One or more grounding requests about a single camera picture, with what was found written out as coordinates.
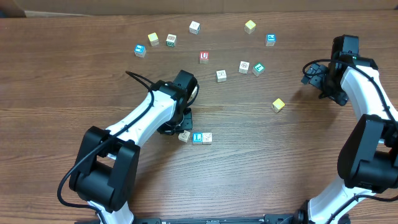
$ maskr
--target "cable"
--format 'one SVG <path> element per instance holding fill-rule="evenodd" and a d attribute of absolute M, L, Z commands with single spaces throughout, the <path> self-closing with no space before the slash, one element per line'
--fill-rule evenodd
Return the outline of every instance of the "cable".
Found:
<path fill-rule="evenodd" d="M 375 197 L 372 195 L 355 195 L 349 201 L 347 201 L 342 207 L 340 207 L 334 214 L 332 214 L 326 224 L 331 224 L 331 222 L 336 218 L 336 216 L 338 216 L 338 214 L 340 212 L 342 212 L 346 207 L 348 207 L 354 201 L 358 201 L 359 198 L 369 198 L 369 199 L 377 200 L 379 202 L 395 202 L 398 200 L 398 195 L 395 197 L 392 197 L 392 198 L 380 198 L 380 197 Z"/>
<path fill-rule="evenodd" d="M 145 88 L 148 89 L 148 92 L 150 93 L 151 99 L 150 99 L 150 103 L 148 105 L 148 107 L 133 121 L 131 121 L 129 124 L 125 125 L 120 131 L 118 131 L 116 134 L 112 135 L 110 138 L 108 138 L 107 140 L 105 140 L 104 142 L 102 142 L 101 144 L 97 145 L 90 153 L 88 153 L 84 158 L 82 158 L 79 162 L 77 162 L 68 172 L 67 174 L 65 174 L 65 176 L 62 178 L 59 186 L 58 186 L 58 190 L 57 190 L 57 197 L 58 200 L 60 201 L 60 203 L 64 206 L 68 206 L 68 207 L 73 207 L 73 208 L 89 208 L 94 210 L 98 215 L 99 215 L 99 219 L 101 220 L 101 222 L 103 224 L 106 224 L 106 220 L 101 212 L 101 210 L 97 207 L 91 206 L 91 205 L 81 205 L 81 204 L 75 204 L 75 203 L 69 203 L 66 202 L 63 198 L 62 198 L 62 188 L 65 185 L 65 182 L 67 181 L 67 179 L 71 176 L 71 174 L 73 172 L 75 172 L 77 170 L 77 168 L 80 166 L 80 164 L 82 164 L 87 158 L 97 155 L 97 153 L 99 153 L 105 146 L 107 146 L 109 143 L 113 142 L 120 134 L 122 134 L 123 132 L 125 132 L 126 130 L 128 130 L 135 122 L 139 121 L 154 105 L 154 100 L 155 100 L 155 96 L 154 93 L 152 92 L 151 88 L 144 83 L 142 80 L 138 79 L 142 78 L 143 80 L 152 83 L 152 81 L 148 80 L 145 77 L 142 77 L 140 75 L 137 75 L 135 73 L 126 71 L 126 74 L 128 74 L 130 77 L 133 77 L 133 79 L 135 79 L 137 82 L 141 83 Z"/>
<path fill-rule="evenodd" d="M 302 70 L 302 71 L 303 71 L 303 74 L 306 75 L 306 76 L 310 76 L 310 77 L 311 77 L 311 76 L 314 76 L 314 75 L 321 75 L 322 73 L 309 74 L 309 73 L 305 72 L 305 69 L 306 69 L 309 65 L 311 65 L 311 64 L 313 64 L 313 63 L 317 63 L 317 62 L 334 62 L 334 63 L 340 63 L 340 64 L 342 64 L 342 65 L 351 67 L 352 69 L 356 70 L 357 72 L 359 72 L 360 74 L 362 74 L 363 76 L 365 76 L 365 77 L 369 80 L 369 82 L 371 82 L 371 83 L 374 85 L 374 88 L 376 89 L 376 91 L 377 91 L 377 93 L 378 93 L 378 95 L 379 95 L 379 97 L 380 97 L 381 103 L 382 103 L 382 105 L 383 105 L 383 107 L 384 107 L 384 111 L 386 112 L 386 114 L 388 115 L 388 117 L 390 118 L 390 120 L 392 121 L 392 123 L 394 124 L 396 130 L 398 130 L 398 123 L 397 123 L 397 121 L 394 119 L 394 117 L 392 116 L 391 111 L 390 111 L 390 107 L 387 105 L 386 99 L 384 99 L 383 93 L 381 92 L 379 85 L 374 81 L 374 79 L 373 79 L 372 77 L 370 77 L 368 74 L 366 74 L 364 71 L 362 71 L 361 69 L 357 68 L 357 67 L 356 67 L 355 65 L 353 65 L 353 64 L 350 64 L 350 63 L 347 63 L 347 62 L 342 62 L 342 61 L 340 61 L 340 60 L 333 60 L 333 59 L 318 59 L 318 60 L 314 60 L 314 61 L 312 61 L 312 62 L 309 62 L 309 63 L 307 63 L 306 65 L 304 65 L 303 70 Z"/>
<path fill-rule="evenodd" d="M 191 101 L 189 101 L 189 103 L 187 103 L 187 107 L 189 107 L 189 106 L 191 106 L 192 105 L 192 103 L 195 101 L 195 99 L 197 98 L 197 96 L 198 96 L 198 94 L 199 94 L 199 88 L 200 88 L 200 86 L 199 86 L 199 84 L 197 84 L 197 93 L 195 94 L 195 96 L 192 98 L 192 100 Z"/>
<path fill-rule="evenodd" d="M 359 68 L 357 68 L 355 65 L 347 63 L 347 62 L 342 62 L 340 60 L 333 60 L 333 59 L 319 59 L 319 60 L 314 60 L 312 62 L 307 63 L 306 65 L 304 65 L 303 67 L 303 74 L 306 76 L 315 76 L 315 75 L 322 75 L 323 73 L 316 73 L 316 74 L 309 74 L 307 72 L 305 72 L 305 69 L 313 64 L 313 63 L 317 63 L 317 62 L 334 62 L 334 63 L 340 63 L 342 65 L 345 65 L 347 67 L 351 67 L 352 69 L 356 70 L 357 72 L 359 72 L 360 74 L 362 74 L 363 76 L 365 76 L 375 87 L 381 103 L 384 107 L 384 111 L 386 112 L 386 114 L 388 115 L 388 117 L 390 118 L 390 120 L 393 122 L 396 130 L 398 130 L 398 124 L 397 121 L 394 119 L 394 117 L 391 114 L 390 111 L 390 107 L 387 105 L 386 103 L 386 99 L 384 98 L 384 95 L 382 94 L 382 91 L 379 87 L 379 85 L 374 81 L 373 77 L 370 77 L 368 74 L 366 74 L 364 71 L 360 70 Z M 331 215 L 330 219 L 328 220 L 328 222 L 326 224 L 330 224 L 337 216 L 338 214 L 340 214 L 340 212 L 342 212 L 346 207 L 348 207 L 351 203 L 353 203 L 354 201 L 358 201 L 359 198 L 369 198 L 372 200 L 377 200 L 380 202 L 395 202 L 398 200 L 398 195 L 392 198 L 380 198 L 380 197 L 375 197 L 372 195 L 355 195 L 354 197 L 352 197 L 351 199 L 349 199 L 343 206 L 341 206 L 334 214 Z"/>

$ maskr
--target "yellow cube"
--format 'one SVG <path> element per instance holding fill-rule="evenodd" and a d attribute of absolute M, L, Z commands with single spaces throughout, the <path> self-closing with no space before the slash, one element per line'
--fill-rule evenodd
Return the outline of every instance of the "yellow cube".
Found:
<path fill-rule="evenodd" d="M 148 38 L 149 38 L 149 42 L 150 42 L 151 46 L 155 46 L 155 45 L 159 44 L 159 38 L 157 38 L 156 33 L 149 34 Z"/>
<path fill-rule="evenodd" d="M 278 113 L 281 111 L 281 109 L 285 106 L 285 103 L 281 99 L 275 100 L 275 102 L 272 103 L 271 108 L 274 109 L 275 113 Z"/>
<path fill-rule="evenodd" d="M 244 31 L 246 31 L 248 34 L 253 33 L 255 29 L 256 24 L 251 20 L 244 25 Z"/>

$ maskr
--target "wooden tabletop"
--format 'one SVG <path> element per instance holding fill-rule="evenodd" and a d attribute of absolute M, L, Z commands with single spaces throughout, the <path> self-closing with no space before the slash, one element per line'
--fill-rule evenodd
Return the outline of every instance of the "wooden tabletop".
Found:
<path fill-rule="evenodd" d="M 249 35 L 243 28 L 250 19 L 257 27 Z M 191 21 L 201 24 L 198 35 L 188 32 Z M 275 46 L 264 45 L 266 33 L 276 34 Z M 175 48 L 166 46 L 167 34 L 177 36 Z M 125 70 L 153 81 L 193 73 L 201 86 L 193 131 L 213 133 L 212 145 L 159 133 L 147 141 L 129 199 L 137 217 L 294 212 L 335 178 L 356 124 L 350 103 L 319 100 L 318 90 L 300 82 L 303 65 L 330 58 L 333 38 L 343 34 L 359 36 L 360 54 L 376 61 L 398 105 L 396 11 L 1 19 L 0 223 L 95 217 L 61 205 L 56 190 L 85 131 L 118 122 L 144 99 L 146 89 Z M 147 47 L 145 58 L 134 55 L 136 44 Z M 209 64 L 198 63 L 203 50 Z M 266 72 L 238 73 L 240 61 L 261 62 Z M 226 82 L 216 82 L 217 70 L 226 70 Z M 286 106 L 276 114 L 277 98 Z M 84 203 L 68 187 L 63 195 Z M 397 209 L 366 200 L 350 214 L 353 223 L 397 223 Z"/>

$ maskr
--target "cube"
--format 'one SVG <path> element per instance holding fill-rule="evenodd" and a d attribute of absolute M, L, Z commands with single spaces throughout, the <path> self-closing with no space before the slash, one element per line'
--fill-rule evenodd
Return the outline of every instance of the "cube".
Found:
<path fill-rule="evenodd" d="M 202 133 L 193 133 L 192 142 L 193 144 L 203 144 Z"/>
<path fill-rule="evenodd" d="M 266 46 L 274 46 L 275 42 L 276 42 L 276 35 L 275 34 L 267 34 Z"/>
<path fill-rule="evenodd" d="M 177 43 L 177 36 L 169 34 L 166 39 L 166 45 L 169 47 L 175 47 L 176 43 Z"/>
<path fill-rule="evenodd" d="M 159 38 L 157 38 L 156 33 L 151 33 L 148 35 L 149 42 L 151 46 L 155 46 L 159 44 Z"/>
<path fill-rule="evenodd" d="M 191 132 L 185 131 L 178 135 L 178 139 L 183 142 L 188 142 L 189 136 L 191 136 Z"/>
<path fill-rule="evenodd" d="M 209 52 L 200 52 L 199 63 L 208 63 L 208 62 L 209 62 Z"/>
<path fill-rule="evenodd" d="M 278 113 L 281 111 L 281 109 L 285 106 L 285 103 L 281 99 L 275 100 L 275 102 L 272 103 L 271 108 L 274 109 L 275 113 Z"/>
<path fill-rule="evenodd" d="M 262 63 L 257 63 L 253 67 L 253 73 L 258 77 L 261 73 L 263 73 L 266 68 L 262 65 Z"/>
<path fill-rule="evenodd" d="M 200 30 L 200 23 L 192 21 L 191 25 L 189 26 L 189 32 L 192 34 L 198 34 Z"/>
<path fill-rule="evenodd" d="M 212 141 L 211 133 L 203 133 L 203 144 L 211 144 Z"/>
<path fill-rule="evenodd" d="M 134 53 L 138 57 L 145 57 L 147 50 L 145 49 L 145 46 L 137 44 L 136 48 L 134 49 Z"/>
<path fill-rule="evenodd" d="M 217 82 L 225 82 L 226 81 L 226 72 L 225 70 L 216 72 Z"/>
<path fill-rule="evenodd" d="M 244 31 L 246 31 L 248 34 L 253 33 L 255 29 L 256 24 L 251 20 L 244 25 Z"/>
<path fill-rule="evenodd" d="M 239 72 L 243 73 L 243 74 L 247 74 L 248 70 L 249 70 L 249 62 L 241 62 L 240 66 L 239 66 Z"/>
<path fill-rule="evenodd" d="M 198 86 L 195 86 L 190 96 L 190 99 L 193 99 L 197 95 L 197 91 L 198 91 Z"/>

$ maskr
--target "wooden table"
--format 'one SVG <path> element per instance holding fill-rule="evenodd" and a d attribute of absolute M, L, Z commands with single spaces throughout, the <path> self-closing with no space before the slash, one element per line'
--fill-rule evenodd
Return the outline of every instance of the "wooden table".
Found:
<path fill-rule="evenodd" d="M 252 19 L 256 31 L 243 31 Z M 199 35 L 188 32 L 191 21 Z M 341 147 L 356 119 L 301 84 L 304 64 L 330 58 L 333 38 L 360 37 L 360 53 L 379 65 L 381 82 L 398 105 L 398 13 L 283 12 L 0 20 L 0 222 L 73 223 L 91 210 L 67 208 L 58 183 L 73 165 L 92 125 L 106 128 L 132 111 L 146 90 L 124 74 L 173 80 L 195 74 L 199 97 L 194 131 L 213 133 L 212 145 L 193 146 L 155 133 L 144 145 L 129 200 L 138 217 L 260 216 L 294 212 L 337 175 Z M 150 47 L 156 32 L 160 45 Z M 265 47 L 266 33 L 277 43 Z M 176 48 L 165 45 L 177 35 Z M 133 53 L 147 46 L 145 58 Z M 199 64 L 199 51 L 210 52 Z M 241 60 L 266 72 L 238 73 Z M 227 81 L 217 83 L 217 70 Z M 281 98 L 278 114 L 271 103 Z M 387 191 L 385 197 L 397 192 Z M 64 197 L 82 202 L 65 188 Z M 396 223 L 398 203 L 362 202 L 353 223 Z"/>

